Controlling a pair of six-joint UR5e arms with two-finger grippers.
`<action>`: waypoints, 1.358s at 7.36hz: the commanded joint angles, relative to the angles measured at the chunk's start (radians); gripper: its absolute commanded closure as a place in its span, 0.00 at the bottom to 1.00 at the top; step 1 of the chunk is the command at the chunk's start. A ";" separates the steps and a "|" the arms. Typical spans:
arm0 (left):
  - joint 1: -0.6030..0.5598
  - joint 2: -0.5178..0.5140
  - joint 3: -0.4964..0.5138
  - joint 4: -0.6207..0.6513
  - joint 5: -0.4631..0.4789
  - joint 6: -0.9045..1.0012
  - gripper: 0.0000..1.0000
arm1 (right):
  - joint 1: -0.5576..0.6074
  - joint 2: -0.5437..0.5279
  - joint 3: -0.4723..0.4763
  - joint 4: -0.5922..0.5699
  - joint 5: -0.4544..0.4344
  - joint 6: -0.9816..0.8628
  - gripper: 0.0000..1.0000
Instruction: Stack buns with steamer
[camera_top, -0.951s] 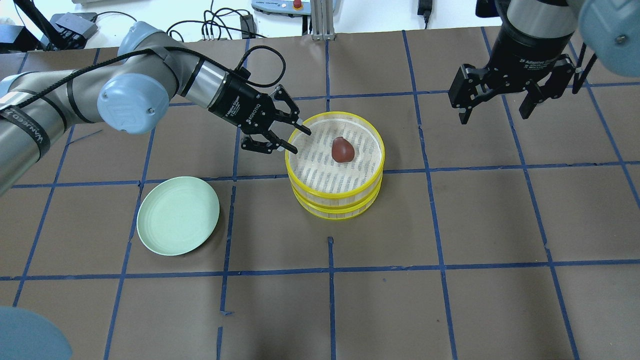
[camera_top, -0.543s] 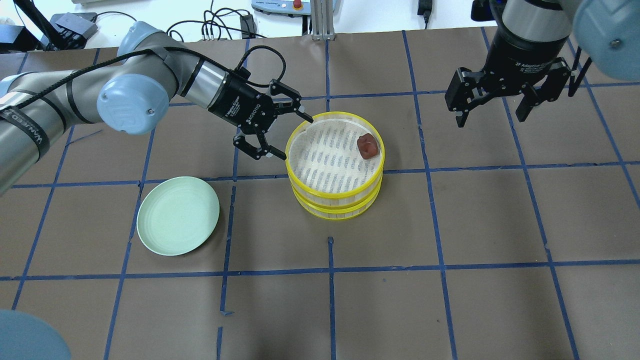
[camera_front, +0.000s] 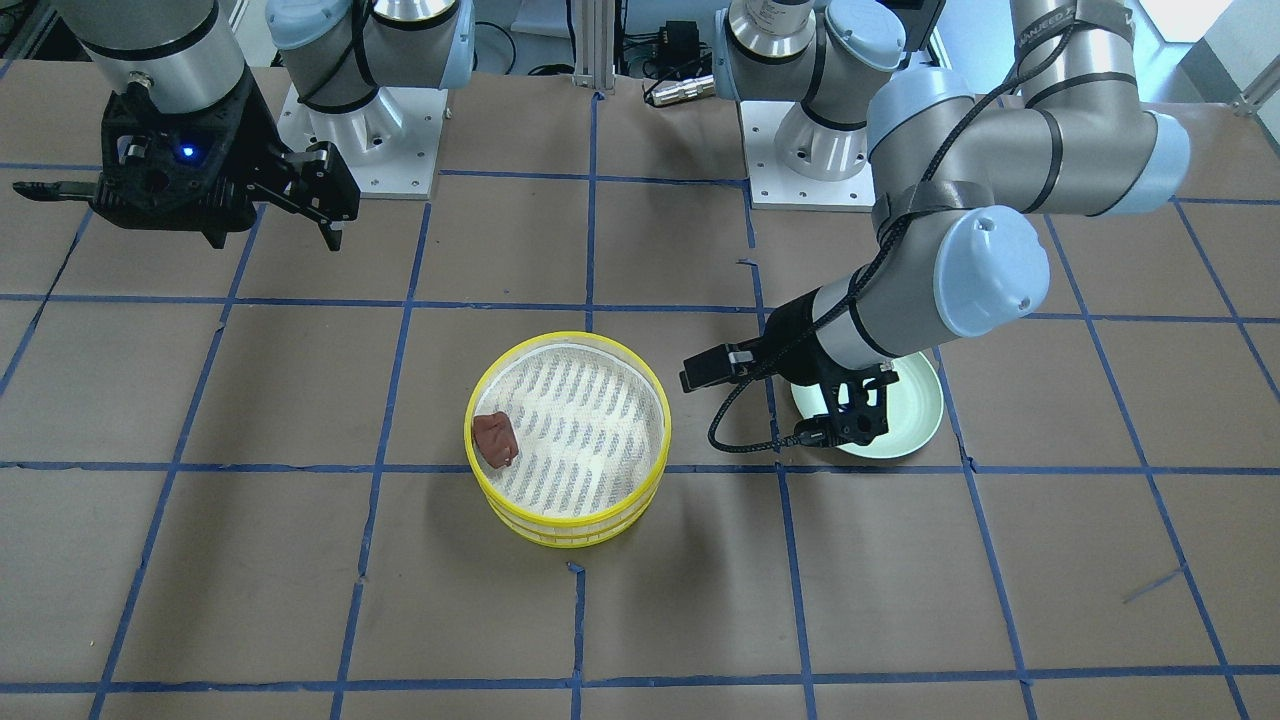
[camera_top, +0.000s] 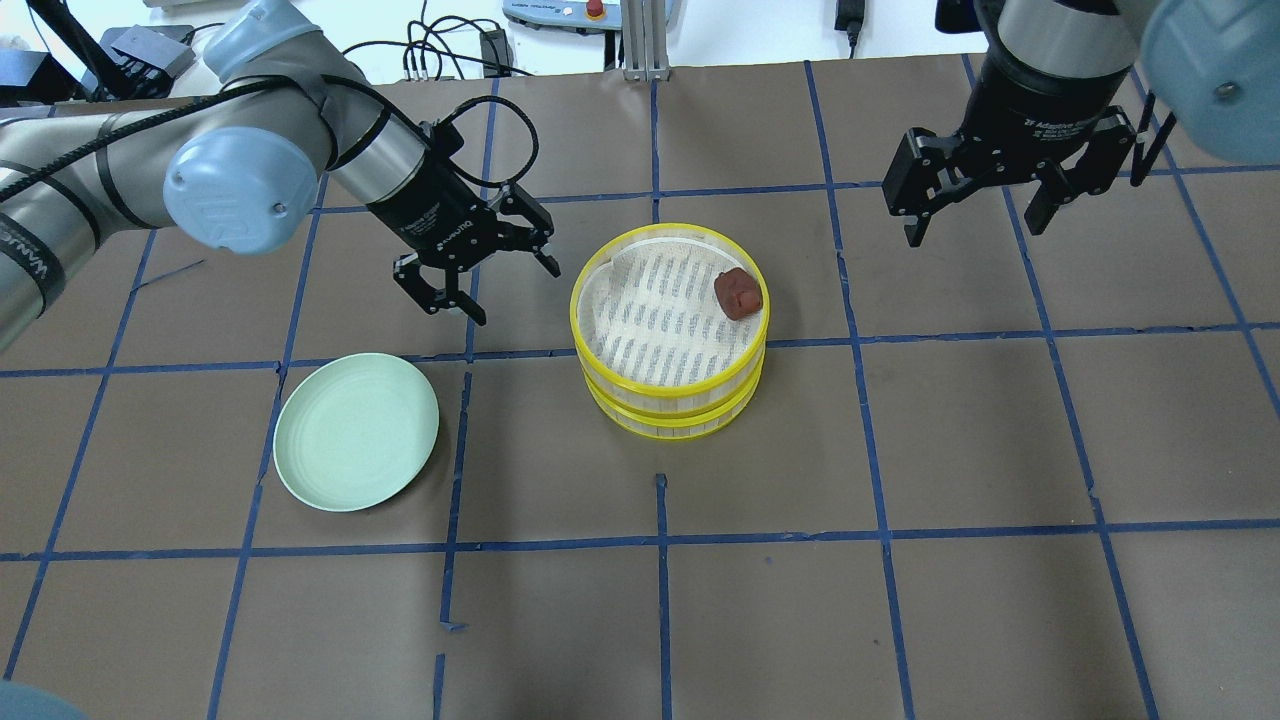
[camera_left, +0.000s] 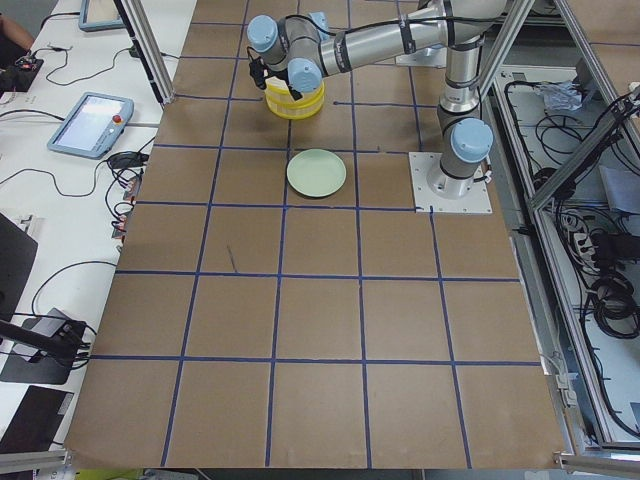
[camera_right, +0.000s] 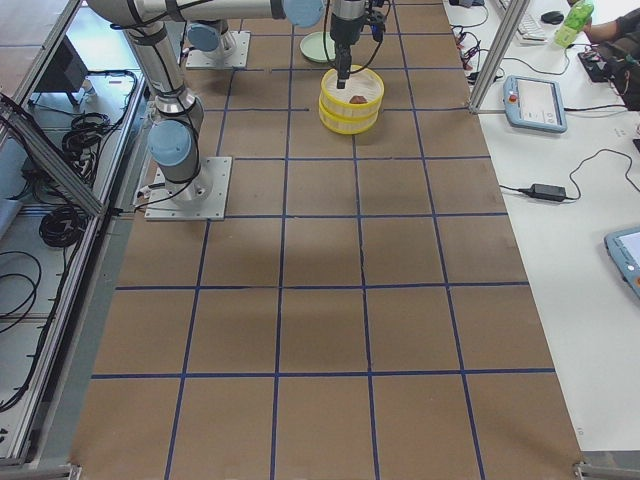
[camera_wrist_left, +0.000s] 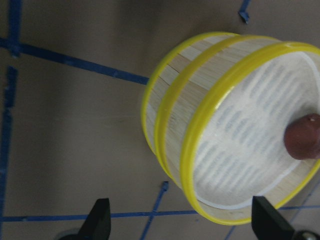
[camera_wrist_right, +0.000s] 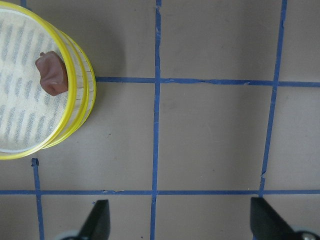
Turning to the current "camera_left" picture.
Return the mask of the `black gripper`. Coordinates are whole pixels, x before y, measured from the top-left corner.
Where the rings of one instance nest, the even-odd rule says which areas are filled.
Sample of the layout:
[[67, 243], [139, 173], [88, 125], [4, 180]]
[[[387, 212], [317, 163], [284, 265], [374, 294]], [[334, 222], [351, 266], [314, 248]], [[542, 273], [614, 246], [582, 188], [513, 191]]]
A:
[[299, 95], [300, 92], [289, 84], [285, 71], [268, 71], [267, 89], [283, 95]]

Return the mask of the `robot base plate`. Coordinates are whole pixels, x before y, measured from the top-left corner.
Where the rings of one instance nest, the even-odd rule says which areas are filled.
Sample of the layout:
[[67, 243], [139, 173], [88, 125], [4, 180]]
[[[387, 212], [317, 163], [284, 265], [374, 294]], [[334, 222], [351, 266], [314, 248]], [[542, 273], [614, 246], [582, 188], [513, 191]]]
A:
[[438, 152], [408, 154], [415, 210], [418, 213], [489, 215], [493, 213], [482, 166], [468, 179], [444, 174]]

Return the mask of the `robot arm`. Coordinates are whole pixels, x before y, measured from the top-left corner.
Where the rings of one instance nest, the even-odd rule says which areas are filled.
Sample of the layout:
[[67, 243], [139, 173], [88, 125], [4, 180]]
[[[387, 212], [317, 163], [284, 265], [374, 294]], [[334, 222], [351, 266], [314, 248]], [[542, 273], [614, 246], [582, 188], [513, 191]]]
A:
[[485, 32], [505, 9], [503, 1], [423, 1], [396, 19], [331, 32], [318, 12], [279, 20], [254, 17], [248, 26], [250, 74], [256, 86], [285, 82], [299, 100], [327, 77], [426, 48], [445, 49], [445, 85], [438, 116], [446, 145], [440, 170], [448, 179], [473, 175], [487, 154], [471, 158], [455, 145], [461, 127], [480, 125], [479, 75]]

